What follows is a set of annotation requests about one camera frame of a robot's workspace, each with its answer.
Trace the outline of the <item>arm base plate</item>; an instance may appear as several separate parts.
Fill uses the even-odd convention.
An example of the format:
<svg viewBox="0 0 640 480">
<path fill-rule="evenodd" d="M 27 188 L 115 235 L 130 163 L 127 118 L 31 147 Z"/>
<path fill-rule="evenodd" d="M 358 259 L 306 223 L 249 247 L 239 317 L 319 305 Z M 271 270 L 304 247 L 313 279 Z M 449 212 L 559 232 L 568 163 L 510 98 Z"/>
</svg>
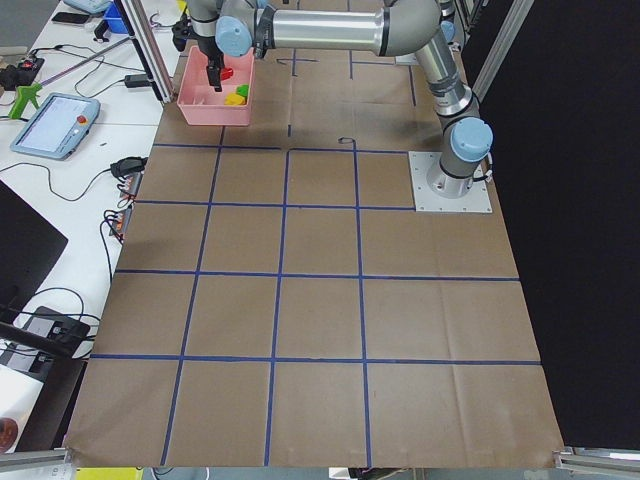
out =
<svg viewBox="0 0 640 480">
<path fill-rule="evenodd" d="M 403 65 L 403 66 L 414 66 L 414 65 L 418 65 L 419 62 L 417 60 L 416 55 L 414 53 L 411 53 L 411 54 L 396 56 L 395 64 Z"/>
<path fill-rule="evenodd" d="M 415 210 L 419 213 L 490 214 L 493 212 L 480 166 L 466 179 L 448 176 L 441 168 L 440 152 L 409 151 Z"/>
</svg>

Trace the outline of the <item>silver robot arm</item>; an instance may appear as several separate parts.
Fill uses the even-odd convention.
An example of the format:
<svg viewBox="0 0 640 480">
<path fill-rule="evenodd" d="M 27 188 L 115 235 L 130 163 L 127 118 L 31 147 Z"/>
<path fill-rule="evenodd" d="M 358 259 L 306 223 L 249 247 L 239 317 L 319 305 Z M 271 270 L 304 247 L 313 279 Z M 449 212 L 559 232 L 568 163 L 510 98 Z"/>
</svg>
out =
<svg viewBox="0 0 640 480">
<path fill-rule="evenodd" d="M 441 10 L 440 28 L 444 34 L 445 40 L 452 51 L 460 52 L 462 44 L 460 42 L 455 23 L 455 2 L 453 0 L 439 0 L 438 4 Z"/>
<path fill-rule="evenodd" d="M 441 28 L 437 1 L 387 1 L 375 12 L 277 9 L 266 1 L 189 1 L 188 22 L 207 57 L 209 82 L 220 85 L 225 56 L 272 49 L 367 51 L 378 57 L 412 54 L 434 98 L 443 131 L 439 160 L 426 174 L 430 189 L 447 199 L 465 196 L 489 156 L 493 132 L 462 79 Z"/>
</svg>

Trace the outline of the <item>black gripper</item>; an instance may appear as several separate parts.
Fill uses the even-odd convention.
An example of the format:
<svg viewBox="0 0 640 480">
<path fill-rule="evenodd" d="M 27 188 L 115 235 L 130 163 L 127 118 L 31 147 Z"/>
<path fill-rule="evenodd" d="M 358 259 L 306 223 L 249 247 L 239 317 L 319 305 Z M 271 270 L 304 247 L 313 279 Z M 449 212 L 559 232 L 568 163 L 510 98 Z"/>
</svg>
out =
<svg viewBox="0 0 640 480">
<path fill-rule="evenodd" d="M 206 74 L 208 83 L 216 92 L 222 91 L 221 68 L 215 63 L 219 61 L 220 51 L 215 41 L 215 20 L 192 20 L 192 29 L 200 51 L 207 56 Z"/>
</svg>

